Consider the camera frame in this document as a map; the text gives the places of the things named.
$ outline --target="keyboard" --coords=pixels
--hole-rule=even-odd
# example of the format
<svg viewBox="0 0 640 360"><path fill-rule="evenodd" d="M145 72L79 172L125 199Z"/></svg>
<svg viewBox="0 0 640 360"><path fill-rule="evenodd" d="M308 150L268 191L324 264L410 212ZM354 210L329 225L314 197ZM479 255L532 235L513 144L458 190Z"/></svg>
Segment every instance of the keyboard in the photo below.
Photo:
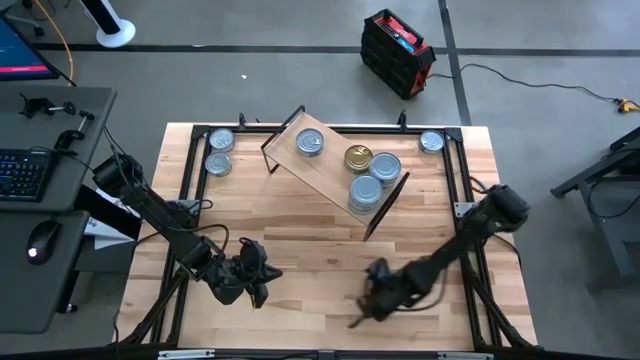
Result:
<svg viewBox="0 0 640 360"><path fill-rule="evenodd" d="M0 201L42 200L54 159L48 150L0 149Z"/></svg>

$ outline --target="can lid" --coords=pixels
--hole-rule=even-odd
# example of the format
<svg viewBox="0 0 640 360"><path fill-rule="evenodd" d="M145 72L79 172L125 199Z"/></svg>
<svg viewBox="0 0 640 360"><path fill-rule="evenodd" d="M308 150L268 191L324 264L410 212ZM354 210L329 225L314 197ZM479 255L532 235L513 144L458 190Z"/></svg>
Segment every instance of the can lid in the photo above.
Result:
<svg viewBox="0 0 640 360"><path fill-rule="evenodd" d="M216 129L209 136L209 144L214 149L226 149L233 144L233 133L229 129Z"/></svg>
<svg viewBox="0 0 640 360"><path fill-rule="evenodd" d="M427 130L420 135L420 143L427 150L438 151L444 146L444 139L439 133Z"/></svg>
<svg viewBox="0 0 640 360"><path fill-rule="evenodd" d="M296 137L298 149L306 153L317 153L322 149L324 137L316 129L304 129Z"/></svg>
<svg viewBox="0 0 640 360"><path fill-rule="evenodd" d="M215 153L205 161L207 171L213 175L224 175L231 169L231 158L225 153Z"/></svg>
<svg viewBox="0 0 640 360"><path fill-rule="evenodd" d="M371 173L380 180L397 178L400 175L400 169L400 159L392 153L379 153L371 160Z"/></svg>
<svg viewBox="0 0 640 360"><path fill-rule="evenodd" d="M382 184L371 175L362 175L351 183L351 197L360 204L375 204L382 197Z"/></svg>
<svg viewBox="0 0 640 360"><path fill-rule="evenodd" d="M347 163L354 168L366 168L371 163L371 150L363 145L353 145L347 149Z"/></svg>

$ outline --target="computer mouse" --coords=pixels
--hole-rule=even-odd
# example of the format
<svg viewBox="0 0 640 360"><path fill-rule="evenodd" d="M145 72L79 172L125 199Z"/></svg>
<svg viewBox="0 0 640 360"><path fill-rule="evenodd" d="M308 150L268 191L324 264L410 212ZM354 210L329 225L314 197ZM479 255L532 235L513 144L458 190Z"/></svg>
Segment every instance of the computer mouse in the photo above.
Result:
<svg viewBox="0 0 640 360"><path fill-rule="evenodd" d="M59 222L47 220L33 228L27 241L27 261L31 265L42 265L49 261L61 227Z"/></svg>

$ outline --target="yellow cable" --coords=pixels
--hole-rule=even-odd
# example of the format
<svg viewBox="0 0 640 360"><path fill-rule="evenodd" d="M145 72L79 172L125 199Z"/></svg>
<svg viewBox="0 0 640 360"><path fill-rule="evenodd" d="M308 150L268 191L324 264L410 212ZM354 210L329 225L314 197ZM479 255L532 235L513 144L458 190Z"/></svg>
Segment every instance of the yellow cable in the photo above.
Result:
<svg viewBox="0 0 640 360"><path fill-rule="evenodd" d="M71 50L69 50L69 45L67 44L67 40L64 39L64 35L62 35L62 32L60 32L60 29L58 29L58 25L56 25L56 22L53 21L51 16L49 16L47 9L45 9L44 6L40 4L39 0L34 0L34 2L36 3L36 5L38 5L40 10L42 10L42 12L44 13L44 16L47 17L47 20L49 20L49 22L51 23L51 26L53 26L54 30L58 33L60 40L62 40L64 49L67 51L67 57L69 58L69 79L73 81L73 57L71 56Z"/></svg>

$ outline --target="red battery box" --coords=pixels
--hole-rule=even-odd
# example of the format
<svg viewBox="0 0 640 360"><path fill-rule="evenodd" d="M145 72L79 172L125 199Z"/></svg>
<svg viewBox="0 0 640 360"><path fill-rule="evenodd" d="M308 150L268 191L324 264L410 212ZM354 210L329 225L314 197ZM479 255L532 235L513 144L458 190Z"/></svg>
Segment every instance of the red battery box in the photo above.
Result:
<svg viewBox="0 0 640 360"><path fill-rule="evenodd" d="M424 90L433 48L391 10L384 9L364 20L360 56L402 99Z"/></svg>

